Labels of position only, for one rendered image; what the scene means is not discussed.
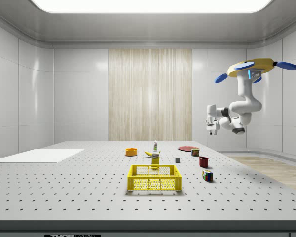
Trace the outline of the drone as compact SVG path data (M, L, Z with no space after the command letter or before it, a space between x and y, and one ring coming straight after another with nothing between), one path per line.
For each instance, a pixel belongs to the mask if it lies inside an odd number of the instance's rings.
M271 71L275 66L286 70L296 70L296 65L288 62L275 62L270 58L258 58L230 66L227 73L221 74L215 79L215 83L222 82L228 76L236 77L237 73L241 70L258 70L261 73L266 73Z

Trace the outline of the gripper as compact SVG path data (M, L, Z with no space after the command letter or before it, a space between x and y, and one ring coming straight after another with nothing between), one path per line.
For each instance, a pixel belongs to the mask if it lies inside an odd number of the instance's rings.
M220 125L217 120L215 121L206 120L206 128L209 131L210 135L216 135L217 131L220 129Z

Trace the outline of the yellow carton box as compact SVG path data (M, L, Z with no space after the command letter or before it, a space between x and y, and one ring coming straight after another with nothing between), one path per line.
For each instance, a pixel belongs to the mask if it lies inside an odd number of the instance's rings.
M159 166L159 154L160 153L152 153L151 155L151 165L153 170L157 170Z

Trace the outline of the yellow basket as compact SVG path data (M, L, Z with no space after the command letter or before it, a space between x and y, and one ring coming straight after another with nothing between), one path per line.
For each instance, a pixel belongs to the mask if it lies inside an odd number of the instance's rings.
M127 176L128 190L181 190L182 176L175 165L133 164Z

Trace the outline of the white board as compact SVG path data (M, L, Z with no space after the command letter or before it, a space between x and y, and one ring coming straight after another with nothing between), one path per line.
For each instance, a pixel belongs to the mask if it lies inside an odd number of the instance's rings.
M59 163L82 151L83 149L33 149L0 158L0 163Z

